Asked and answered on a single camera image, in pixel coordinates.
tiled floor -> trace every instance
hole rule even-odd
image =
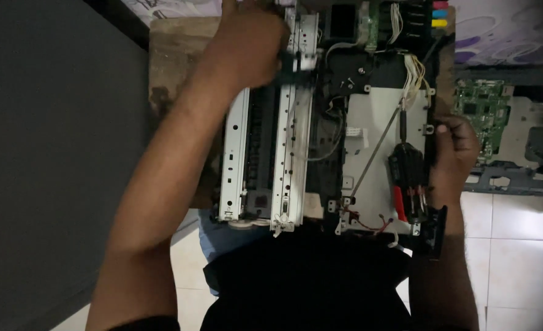
[[[465,192],[466,255],[482,331],[543,327],[543,198]],[[172,246],[182,330],[197,330],[214,302],[202,275],[198,230]],[[408,302],[408,282],[398,287]],[[83,330],[85,307],[54,331]]]

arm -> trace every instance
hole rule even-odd
[[[106,246],[87,330],[177,315],[169,243],[196,189],[213,137],[234,97],[277,69],[284,26],[247,2],[224,1],[209,43],[174,108],[138,163]]]
[[[443,248],[438,261],[414,256],[409,277],[413,319],[433,327],[479,329],[478,313],[466,264],[465,231],[459,199],[480,153],[471,125],[445,116],[437,127],[437,163],[431,169],[433,207],[448,207]]]

